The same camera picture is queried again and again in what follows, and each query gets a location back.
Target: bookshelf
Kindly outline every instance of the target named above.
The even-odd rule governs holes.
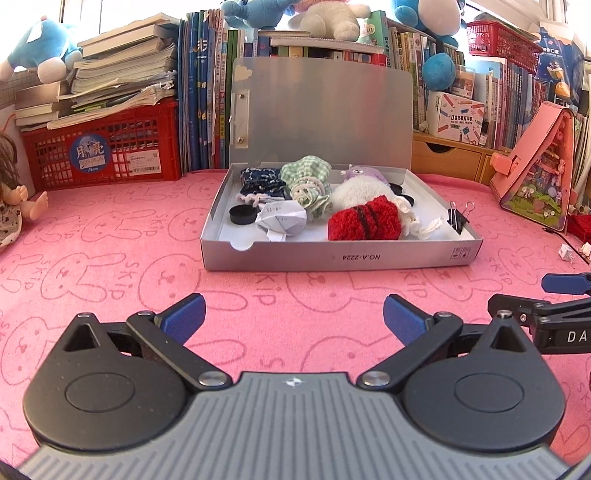
[[[437,174],[488,185],[495,170],[491,167],[494,150],[413,132],[411,171]]]

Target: green gingham fabric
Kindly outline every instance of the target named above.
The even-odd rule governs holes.
[[[291,197],[302,205],[312,219],[321,218],[331,207],[328,178],[331,166],[321,158],[308,155],[281,167],[283,180]],[[322,184],[320,189],[310,179]]]

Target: white plush toy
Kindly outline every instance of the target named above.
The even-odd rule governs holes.
[[[371,9],[367,5],[320,2],[292,17],[288,25],[294,30],[310,32],[314,38],[357,41],[361,33],[357,19],[369,18],[370,15]]]
[[[421,227],[410,202],[406,198],[394,194],[390,186],[383,181],[369,175],[358,175],[344,181],[335,188],[330,200],[333,203],[333,210],[338,212],[357,205],[365,205],[381,195],[385,195],[398,208],[402,236],[410,234],[420,240],[425,240],[443,225],[443,218],[436,218],[425,228]]]

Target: blue plush toy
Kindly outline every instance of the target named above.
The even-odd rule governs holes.
[[[301,0],[226,0],[220,8],[232,28],[274,30],[285,10]]]
[[[74,43],[71,31],[71,27],[41,17],[0,64],[0,82],[9,81],[17,67],[36,68],[41,83],[65,79],[74,62],[82,59],[82,52]]]
[[[462,25],[459,2],[463,0],[392,0],[392,6],[400,23],[457,48],[457,40],[452,35]],[[423,82],[429,90],[446,90],[455,79],[456,67],[446,53],[429,58],[423,66]]]

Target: doll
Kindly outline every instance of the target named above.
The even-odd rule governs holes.
[[[22,219],[37,220],[48,208],[47,192],[29,202],[27,187],[18,182],[17,146],[0,133],[0,251],[21,233]]]

